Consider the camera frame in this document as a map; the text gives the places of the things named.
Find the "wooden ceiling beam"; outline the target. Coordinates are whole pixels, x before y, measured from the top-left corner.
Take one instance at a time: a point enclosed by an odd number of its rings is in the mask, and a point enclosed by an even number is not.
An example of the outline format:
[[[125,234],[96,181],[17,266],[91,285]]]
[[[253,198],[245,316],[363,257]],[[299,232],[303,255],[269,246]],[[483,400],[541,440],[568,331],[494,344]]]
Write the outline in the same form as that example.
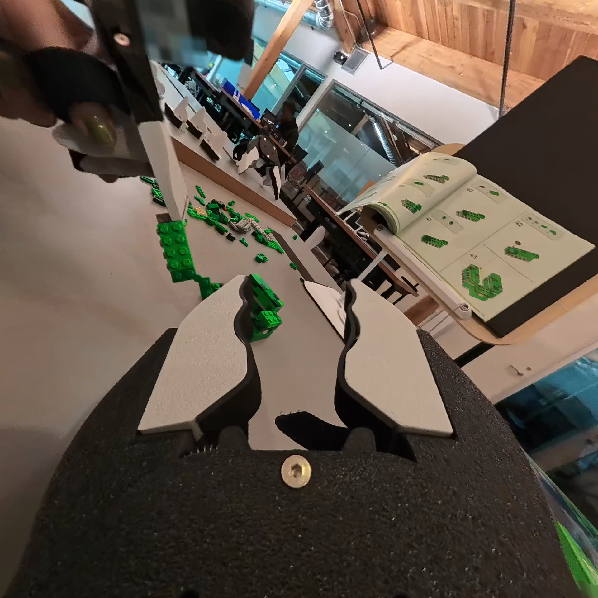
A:
[[[254,98],[311,4],[312,1],[291,2],[273,32],[270,41],[258,57],[256,65],[250,71],[248,82],[242,89],[242,95],[247,100],[251,101]]]

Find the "person's left hand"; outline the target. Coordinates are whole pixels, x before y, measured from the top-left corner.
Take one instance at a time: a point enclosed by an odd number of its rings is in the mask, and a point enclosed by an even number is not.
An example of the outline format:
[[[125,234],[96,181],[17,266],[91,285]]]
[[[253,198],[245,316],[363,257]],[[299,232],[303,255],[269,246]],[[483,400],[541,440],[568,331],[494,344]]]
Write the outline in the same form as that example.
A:
[[[97,33],[62,1],[1,1],[1,115],[116,143],[123,101]]]

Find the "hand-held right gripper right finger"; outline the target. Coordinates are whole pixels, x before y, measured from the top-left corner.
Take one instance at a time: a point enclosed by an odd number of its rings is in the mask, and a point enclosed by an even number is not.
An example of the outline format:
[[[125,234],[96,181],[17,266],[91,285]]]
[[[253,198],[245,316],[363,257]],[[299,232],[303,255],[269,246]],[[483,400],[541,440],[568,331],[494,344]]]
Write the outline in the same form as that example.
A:
[[[345,305],[340,387],[394,430],[451,437],[453,426],[416,326],[357,279],[347,284]]]

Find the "green brick strip assembly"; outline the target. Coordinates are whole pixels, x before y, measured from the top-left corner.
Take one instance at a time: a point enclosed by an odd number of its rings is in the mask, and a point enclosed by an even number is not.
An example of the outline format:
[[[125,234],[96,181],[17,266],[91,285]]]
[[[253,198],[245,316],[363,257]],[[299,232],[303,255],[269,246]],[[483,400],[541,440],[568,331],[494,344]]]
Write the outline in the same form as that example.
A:
[[[162,255],[172,282],[196,282],[200,288],[201,299],[204,300],[219,290],[223,284],[198,274],[186,229],[186,221],[164,221],[163,218],[159,218],[156,233],[160,239]]]

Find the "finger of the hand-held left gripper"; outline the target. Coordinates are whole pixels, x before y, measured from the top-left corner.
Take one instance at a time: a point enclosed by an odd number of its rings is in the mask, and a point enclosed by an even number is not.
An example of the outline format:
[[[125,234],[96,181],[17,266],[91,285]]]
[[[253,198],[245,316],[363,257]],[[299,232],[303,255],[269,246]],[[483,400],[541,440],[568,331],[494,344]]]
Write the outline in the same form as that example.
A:
[[[171,220],[183,221],[188,192],[167,124],[139,123],[139,134]]]

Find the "pile of loose green bricks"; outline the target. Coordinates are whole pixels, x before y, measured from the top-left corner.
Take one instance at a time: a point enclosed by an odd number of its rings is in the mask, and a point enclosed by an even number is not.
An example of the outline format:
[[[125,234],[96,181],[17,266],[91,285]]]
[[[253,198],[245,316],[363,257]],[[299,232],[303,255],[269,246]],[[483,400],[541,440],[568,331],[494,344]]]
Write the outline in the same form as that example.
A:
[[[270,248],[283,255],[285,250],[274,237],[274,230],[262,228],[259,220],[250,213],[235,211],[235,201],[222,203],[217,200],[207,201],[202,188],[196,186],[197,194],[187,206],[187,215],[195,220],[202,221],[223,235],[228,241],[238,241],[244,247],[249,246],[249,237],[256,243]]]

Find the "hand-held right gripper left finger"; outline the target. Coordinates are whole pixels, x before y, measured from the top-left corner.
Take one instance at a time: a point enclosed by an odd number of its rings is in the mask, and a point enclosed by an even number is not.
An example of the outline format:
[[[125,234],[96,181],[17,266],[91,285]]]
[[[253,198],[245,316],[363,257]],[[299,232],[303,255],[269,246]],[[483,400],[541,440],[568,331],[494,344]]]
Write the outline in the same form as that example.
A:
[[[143,435],[189,430],[218,435],[249,422],[261,404],[251,347],[252,282],[238,275],[202,300],[178,326],[138,424]]]

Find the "wooden book stand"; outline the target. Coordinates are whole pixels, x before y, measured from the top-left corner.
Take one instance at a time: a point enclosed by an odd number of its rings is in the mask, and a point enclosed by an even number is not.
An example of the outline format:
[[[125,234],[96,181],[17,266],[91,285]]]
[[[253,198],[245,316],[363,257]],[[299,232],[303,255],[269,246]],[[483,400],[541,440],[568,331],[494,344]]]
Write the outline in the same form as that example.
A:
[[[585,56],[559,71],[453,155],[479,175],[596,247],[497,316],[462,321],[473,336],[502,344],[597,275],[597,61]],[[362,211],[367,227],[381,216]]]

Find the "grey wall vent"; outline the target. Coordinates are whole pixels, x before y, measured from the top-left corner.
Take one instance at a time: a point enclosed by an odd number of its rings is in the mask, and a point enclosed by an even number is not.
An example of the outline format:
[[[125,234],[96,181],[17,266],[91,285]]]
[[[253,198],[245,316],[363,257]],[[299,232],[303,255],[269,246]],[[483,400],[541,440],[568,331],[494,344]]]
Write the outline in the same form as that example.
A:
[[[350,75],[355,75],[369,56],[370,53],[368,51],[355,47],[352,52],[346,56],[346,60],[343,62],[341,69]]]

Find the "open instruction booklet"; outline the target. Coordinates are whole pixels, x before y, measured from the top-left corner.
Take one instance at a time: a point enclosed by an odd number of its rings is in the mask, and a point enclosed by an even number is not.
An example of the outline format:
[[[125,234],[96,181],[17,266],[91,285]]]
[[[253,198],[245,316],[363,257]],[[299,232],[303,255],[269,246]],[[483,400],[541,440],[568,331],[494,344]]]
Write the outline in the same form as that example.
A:
[[[387,173],[338,211],[369,208],[489,321],[596,247],[475,166],[435,151]]]

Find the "green brick frame build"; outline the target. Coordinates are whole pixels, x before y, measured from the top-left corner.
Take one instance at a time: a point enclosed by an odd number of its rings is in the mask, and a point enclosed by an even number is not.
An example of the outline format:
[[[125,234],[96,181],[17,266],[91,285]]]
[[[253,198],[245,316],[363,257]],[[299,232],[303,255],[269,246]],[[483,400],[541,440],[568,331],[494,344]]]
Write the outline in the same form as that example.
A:
[[[244,333],[250,333],[247,336],[249,342],[269,338],[282,323],[279,312],[283,302],[280,297],[257,273],[246,276],[241,288],[241,297],[248,301],[248,307],[243,308],[242,312],[242,330]]]

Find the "white page holder bar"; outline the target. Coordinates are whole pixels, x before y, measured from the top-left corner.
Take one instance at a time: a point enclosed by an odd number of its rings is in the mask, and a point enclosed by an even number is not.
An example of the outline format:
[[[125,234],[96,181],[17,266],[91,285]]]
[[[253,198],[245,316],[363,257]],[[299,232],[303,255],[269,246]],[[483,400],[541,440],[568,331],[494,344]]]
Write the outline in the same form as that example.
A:
[[[416,279],[427,294],[451,314],[453,318],[462,321],[471,320],[473,312],[471,306],[444,280],[435,273],[422,258],[394,236],[382,225],[367,228],[368,233],[381,249],[385,250],[411,277]]]

